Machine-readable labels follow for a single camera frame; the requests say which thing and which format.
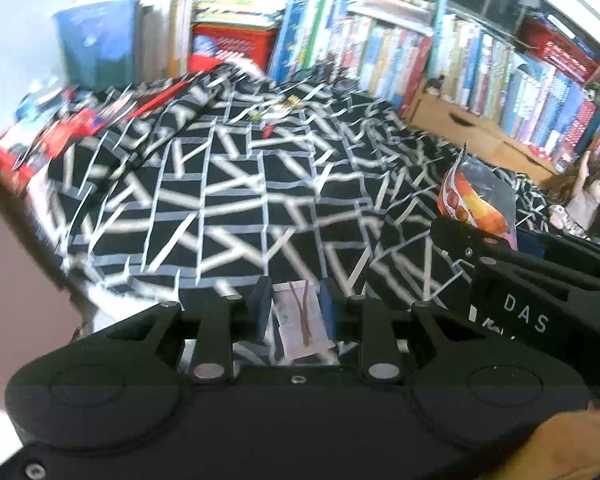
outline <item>black and white patterned blanket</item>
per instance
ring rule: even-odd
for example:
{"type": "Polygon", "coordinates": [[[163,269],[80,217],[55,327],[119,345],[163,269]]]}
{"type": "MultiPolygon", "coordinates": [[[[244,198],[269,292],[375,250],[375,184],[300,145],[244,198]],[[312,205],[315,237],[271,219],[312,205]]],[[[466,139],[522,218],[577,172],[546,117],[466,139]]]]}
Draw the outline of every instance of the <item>black and white patterned blanket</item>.
{"type": "MultiPolygon", "coordinates": [[[[467,302],[472,269],[429,226],[457,152],[406,129],[385,101],[223,65],[51,163],[58,251],[98,286],[185,309],[263,274],[451,308],[467,302]],[[296,109],[271,118],[291,96],[296,109]]],[[[546,230],[542,193],[493,171],[517,192],[518,222],[546,230]]]]}

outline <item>doll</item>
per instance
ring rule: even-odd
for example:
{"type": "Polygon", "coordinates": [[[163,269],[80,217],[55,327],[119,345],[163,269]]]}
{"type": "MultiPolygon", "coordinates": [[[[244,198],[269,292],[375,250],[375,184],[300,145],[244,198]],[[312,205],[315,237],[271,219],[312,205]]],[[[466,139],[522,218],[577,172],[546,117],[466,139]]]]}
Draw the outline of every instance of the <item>doll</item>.
{"type": "Polygon", "coordinates": [[[557,229],[580,238],[589,238],[590,229],[600,207],[600,156],[582,156],[580,167],[573,166],[562,175],[546,182],[549,222],[557,229]]]}

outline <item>silver screw head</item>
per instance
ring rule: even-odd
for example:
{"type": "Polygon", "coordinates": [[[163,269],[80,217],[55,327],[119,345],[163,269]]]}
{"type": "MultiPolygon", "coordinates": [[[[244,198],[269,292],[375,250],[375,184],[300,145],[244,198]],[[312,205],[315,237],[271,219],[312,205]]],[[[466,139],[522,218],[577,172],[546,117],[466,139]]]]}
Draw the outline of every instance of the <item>silver screw head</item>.
{"type": "Polygon", "coordinates": [[[25,475],[31,480],[43,480],[46,476],[46,470],[40,464],[29,464],[24,469],[25,475]]]}
{"type": "Polygon", "coordinates": [[[193,374],[202,381],[209,381],[222,377],[224,367],[218,363],[200,363],[193,368],[193,374]]]}
{"type": "Polygon", "coordinates": [[[400,368],[389,363],[376,363],[369,367],[369,375],[375,379],[387,380],[396,378],[400,374],[400,368]]]}

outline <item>plastic bag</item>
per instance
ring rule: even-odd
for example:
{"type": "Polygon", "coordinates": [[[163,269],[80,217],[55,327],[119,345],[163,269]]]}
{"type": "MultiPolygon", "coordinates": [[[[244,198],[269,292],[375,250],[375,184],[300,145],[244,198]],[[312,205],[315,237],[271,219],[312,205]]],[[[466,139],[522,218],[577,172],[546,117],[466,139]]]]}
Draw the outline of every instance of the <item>plastic bag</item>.
{"type": "Polygon", "coordinates": [[[442,180],[438,209],[443,216],[504,238],[512,249],[516,241],[516,192],[476,158],[466,145],[442,180]]]}

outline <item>red basket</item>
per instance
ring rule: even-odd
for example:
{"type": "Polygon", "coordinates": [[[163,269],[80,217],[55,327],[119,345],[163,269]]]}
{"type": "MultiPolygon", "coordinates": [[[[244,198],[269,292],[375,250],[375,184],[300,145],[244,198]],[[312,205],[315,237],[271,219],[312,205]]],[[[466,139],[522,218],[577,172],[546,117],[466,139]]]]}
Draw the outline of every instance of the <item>red basket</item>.
{"type": "Polygon", "coordinates": [[[598,68],[598,63],[575,44],[536,20],[526,19],[523,22],[520,39],[530,46],[530,51],[536,57],[556,66],[581,85],[598,68]]]}
{"type": "MultiPolygon", "coordinates": [[[[276,37],[275,30],[253,30],[250,28],[223,25],[194,25],[193,36],[207,36],[218,48],[217,59],[241,56],[253,60],[264,72],[276,37]]],[[[197,63],[198,56],[189,57],[189,71],[205,70],[197,63]]]]}

